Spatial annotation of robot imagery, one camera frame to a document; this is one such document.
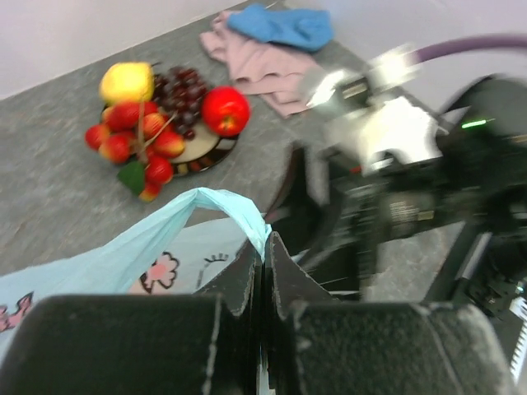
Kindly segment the red apple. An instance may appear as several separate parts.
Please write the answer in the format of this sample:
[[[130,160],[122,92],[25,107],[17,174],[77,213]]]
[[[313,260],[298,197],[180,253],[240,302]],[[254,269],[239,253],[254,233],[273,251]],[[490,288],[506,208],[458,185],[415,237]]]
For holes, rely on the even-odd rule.
[[[250,103],[232,86],[211,89],[202,102],[205,125],[220,137],[236,137],[250,120]]]

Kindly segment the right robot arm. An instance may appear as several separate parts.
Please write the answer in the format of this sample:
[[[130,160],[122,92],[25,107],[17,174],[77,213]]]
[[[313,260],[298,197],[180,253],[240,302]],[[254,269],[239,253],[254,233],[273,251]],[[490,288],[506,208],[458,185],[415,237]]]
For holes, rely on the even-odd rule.
[[[526,367],[526,84],[487,76],[439,114],[405,98],[329,120],[329,202],[307,188],[294,146],[266,218],[326,290],[356,300],[379,272],[379,244],[455,222],[462,229],[427,293],[491,320],[514,379]]]

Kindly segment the light blue plastic bag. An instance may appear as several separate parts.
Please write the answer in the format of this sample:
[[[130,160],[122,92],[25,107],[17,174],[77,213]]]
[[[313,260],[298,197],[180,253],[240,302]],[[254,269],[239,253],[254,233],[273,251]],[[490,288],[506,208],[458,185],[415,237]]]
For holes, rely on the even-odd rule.
[[[53,295],[125,293],[175,240],[197,208],[227,214],[259,256],[265,255],[272,227],[252,200],[224,189],[190,189],[99,248],[2,276],[1,352],[7,352],[29,311],[23,297],[36,303]]]

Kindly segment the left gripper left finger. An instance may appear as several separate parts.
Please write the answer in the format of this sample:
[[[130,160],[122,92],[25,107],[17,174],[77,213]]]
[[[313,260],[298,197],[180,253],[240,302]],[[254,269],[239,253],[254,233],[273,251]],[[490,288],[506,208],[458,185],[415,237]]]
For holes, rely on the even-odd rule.
[[[1,366],[4,394],[256,394],[262,263],[246,244],[193,295],[39,302]]]

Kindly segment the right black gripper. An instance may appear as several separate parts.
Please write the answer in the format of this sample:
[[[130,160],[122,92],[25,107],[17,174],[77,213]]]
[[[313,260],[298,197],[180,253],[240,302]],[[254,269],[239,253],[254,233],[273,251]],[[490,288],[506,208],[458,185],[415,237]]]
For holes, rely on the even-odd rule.
[[[291,147],[282,185],[264,218],[301,269],[335,296],[359,296],[379,273],[378,246],[453,221],[451,194],[434,175],[435,164],[390,165],[361,174],[337,149],[323,154],[329,200],[320,205],[308,190],[306,148]]]

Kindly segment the purple grape bunch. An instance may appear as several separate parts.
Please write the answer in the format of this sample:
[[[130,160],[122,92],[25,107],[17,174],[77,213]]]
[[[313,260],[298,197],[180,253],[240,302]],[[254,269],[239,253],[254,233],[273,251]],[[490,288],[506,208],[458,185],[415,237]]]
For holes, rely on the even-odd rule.
[[[176,66],[154,75],[152,98],[169,117],[174,117],[175,131],[192,141],[208,90],[209,85],[195,68]]]

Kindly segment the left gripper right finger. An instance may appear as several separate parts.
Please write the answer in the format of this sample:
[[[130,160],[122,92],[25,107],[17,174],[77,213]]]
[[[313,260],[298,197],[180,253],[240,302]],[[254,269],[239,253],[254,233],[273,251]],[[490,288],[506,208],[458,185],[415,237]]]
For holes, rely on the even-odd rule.
[[[265,259],[276,393],[518,393],[492,325],[474,306],[335,300],[277,233]]]

